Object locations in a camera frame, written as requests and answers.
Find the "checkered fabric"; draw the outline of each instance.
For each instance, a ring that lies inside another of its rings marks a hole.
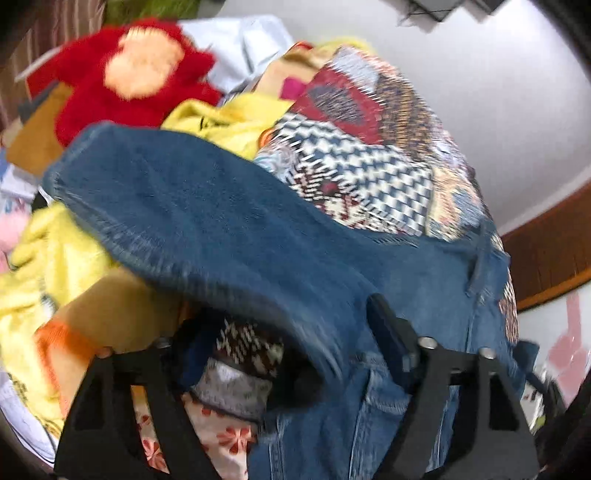
[[[312,196],[309,200],[314,200],[313,192],[325,195],[332,181],[396,229],[414,235],[424,232],[433,191],[426,162],[410,160],[391,145],[365,144],[330,122],[298,113],[285,114],[275,126],[275,136],[288,141],[300,158],[286,175],[288,184],[299,184],[304,170],[308,175],[311,169],[317,172],[316,188],[305,195]]]

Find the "denim pocket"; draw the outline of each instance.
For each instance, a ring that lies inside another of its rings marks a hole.
[[[351,451],[349,480],[370,480],[390,447],[409,396],[384,369],[370,369]]]

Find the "red plush fabric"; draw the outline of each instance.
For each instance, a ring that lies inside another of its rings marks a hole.
[[[121,51],[119,39],[132,27],[164,31],[178,41],[184,57],[153,95],[126,100],[105,86],[105,68]],[[66,147],[86,126],[104,120],[135,127],[159,127],[179,103],[190,98],[216,105],[221,93],[202,81],[213,64],[211,54],[197,51],[181,29],[170,22],[143,20],[129,27],[106,27],[76,40],[65,46],[54,61],[58,80],[74,87],[74,94],[57,117],[56,137]]]

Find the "striped fabric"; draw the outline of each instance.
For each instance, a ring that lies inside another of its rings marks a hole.
[[[17,106],[28,98],[25,82],[14,77],[46,51],[96,32],[103,23],[105,0],[43,2],[33,27],[0,69],[0,131],[17,116]]]

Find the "denim garment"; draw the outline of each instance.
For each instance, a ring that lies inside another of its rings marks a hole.
[[[375,472],[408,397],[366,322],[373,293],[446,348],[493,348],[522,389],[498,307],[508,257],[491,247],[489,222],[451,243],[349,229],[211,143],[113,124],[79,135],[43,186],[134,273],[278,329],[314,366],[319,401],[269,409],[248,457],[252,478]],[[304,369],[295,379],[297,400],[309,378]],[[456,407],[454,390],[431,467],[445,458]]]

